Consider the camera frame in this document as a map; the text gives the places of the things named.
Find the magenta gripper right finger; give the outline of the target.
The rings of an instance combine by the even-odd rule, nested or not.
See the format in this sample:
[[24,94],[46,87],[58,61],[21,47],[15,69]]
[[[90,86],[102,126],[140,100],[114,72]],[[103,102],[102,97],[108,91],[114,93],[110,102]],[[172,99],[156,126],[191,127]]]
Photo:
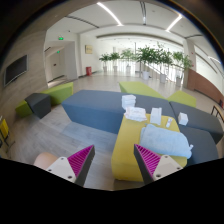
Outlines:
[[182,169],[169,155],[160,156],[137,144],[134,145],[134,156],[145,184],[160,180]]

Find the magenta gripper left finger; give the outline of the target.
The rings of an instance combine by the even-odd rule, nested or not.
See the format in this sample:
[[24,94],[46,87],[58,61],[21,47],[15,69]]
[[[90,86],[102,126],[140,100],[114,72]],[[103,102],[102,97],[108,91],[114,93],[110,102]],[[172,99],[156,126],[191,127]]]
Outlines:
[[95,147],[90,145],[68,158],[59,157],[47,168],[47,171],[78,186],[83,186],[94,156]]

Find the bare hand behind gripper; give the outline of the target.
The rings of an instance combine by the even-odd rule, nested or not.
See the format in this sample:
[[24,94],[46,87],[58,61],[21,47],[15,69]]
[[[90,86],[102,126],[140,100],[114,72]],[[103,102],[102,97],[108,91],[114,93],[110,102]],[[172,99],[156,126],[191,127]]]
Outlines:
[[43,152],[37,156],[34,165],[41,169],[46,170],[51,164],[57,160],[57,157],[51,153]]

